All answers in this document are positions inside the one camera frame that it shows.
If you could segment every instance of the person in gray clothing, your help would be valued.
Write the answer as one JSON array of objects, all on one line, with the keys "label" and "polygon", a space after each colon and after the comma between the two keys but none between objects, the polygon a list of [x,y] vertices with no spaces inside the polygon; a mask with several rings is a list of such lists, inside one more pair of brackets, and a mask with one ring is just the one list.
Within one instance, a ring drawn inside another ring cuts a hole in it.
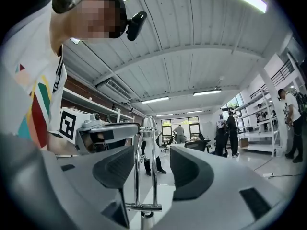
[{"label": "person in gray clothing", "polygon": [[237,133],[237,127],[236,127],[236,121],[233,117],[234,113],[229,112],[229,117],[226,121],[226,124],[228,126],[228,130],[230,133],[230,146],[232,151],[232,157],[238,157],[238,133]]},{"label": "person in gray clothing", "polygon": [[186,140],[184,139],[184,129],[179,125],[177,128],[173,130],[173,132],[177,133],[177,143],[185,143]]}]

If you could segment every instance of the metal rod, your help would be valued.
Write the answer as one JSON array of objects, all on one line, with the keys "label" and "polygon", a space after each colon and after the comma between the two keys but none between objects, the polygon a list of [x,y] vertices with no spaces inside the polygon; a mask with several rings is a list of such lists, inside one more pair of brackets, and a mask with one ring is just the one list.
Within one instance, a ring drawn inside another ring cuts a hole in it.
[{"label": "metal rod", "polygon": [[140,204],[140,191],[139,191],[139,179],[140,179],[140,150],[143,140],[144,129],[141,129],[138,146],[135,152],[134,160],[134,204],[138,206]]},{"label": "metal rod", "polygon": [[142,211],[142,212],[161,212],[162,211],[162,205],[149,205],[149,204],[140,204],[138,206],[134,204],[126,204],[126,208],[128,210],[134,210],[134,211]]},{"label": "metal rod", "polygon": [[153,180],[153,206],[158,206],[157,200],[157,161],[155,157],[155,129],[152,128],[152,180]]}]

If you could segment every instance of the air conditioner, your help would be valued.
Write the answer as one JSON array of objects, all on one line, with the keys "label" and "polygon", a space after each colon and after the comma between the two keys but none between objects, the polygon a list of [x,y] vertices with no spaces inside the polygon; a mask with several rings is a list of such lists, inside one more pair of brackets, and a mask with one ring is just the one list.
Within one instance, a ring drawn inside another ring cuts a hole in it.
[{"label": "air conditioner", "polygon": [[113,79],[107,79],[98,84],[97,89],[119,103],[127,104],[132,99],[128,92]]}]

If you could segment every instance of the black metal railing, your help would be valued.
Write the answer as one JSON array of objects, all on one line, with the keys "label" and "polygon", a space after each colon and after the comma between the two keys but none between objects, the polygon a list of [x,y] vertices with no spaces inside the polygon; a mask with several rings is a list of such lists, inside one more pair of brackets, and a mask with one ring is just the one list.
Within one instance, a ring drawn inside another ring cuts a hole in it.
[{"label": "black metal railing", "polygon": [[[293,71],[294,71],[294,68],[290,60],[287,60],[286,63],[271,77],[274,87],[276,87],[283,80],[285,80],[286,77],[288,77]],[[268,91],[267,86],[265,84],[262,85],[254,93],[252,93],[250,97],[253,99],[256,95],[260,93],[260,91],[267,92]]]}]

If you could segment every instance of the person wearing white t-shirt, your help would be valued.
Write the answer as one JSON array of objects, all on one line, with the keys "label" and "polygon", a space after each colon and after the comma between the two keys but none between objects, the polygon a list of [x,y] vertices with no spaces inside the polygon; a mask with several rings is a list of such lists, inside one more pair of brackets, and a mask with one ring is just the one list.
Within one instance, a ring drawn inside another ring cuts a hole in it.
[{"label": "person wearing white t-shirt", "polygon": [[286,105],[286,109],[289,112],[287,116],[287,123],[293,123],[294,137],[291,151],[285,154],[286,158],[293,159],[296,148],[298,150],[298,156],[293,159],[294,163],[303,161],[303,140],[302,140],[302,125],[303,117],[299,113],[298,103],[294,95],[290,92],[280,89],[278,95],[282,98]]},{"label": "person wearing white t-shirt", "polygon": [[[60,5],[64,11],[55,13]],[[67,77],[62,44],[70,38],[119,37],[127,25],[126,9],[123,0],[47,0],[29,11],[1,47],[0,133],[53,151],[48,131],[59,129]]]}]

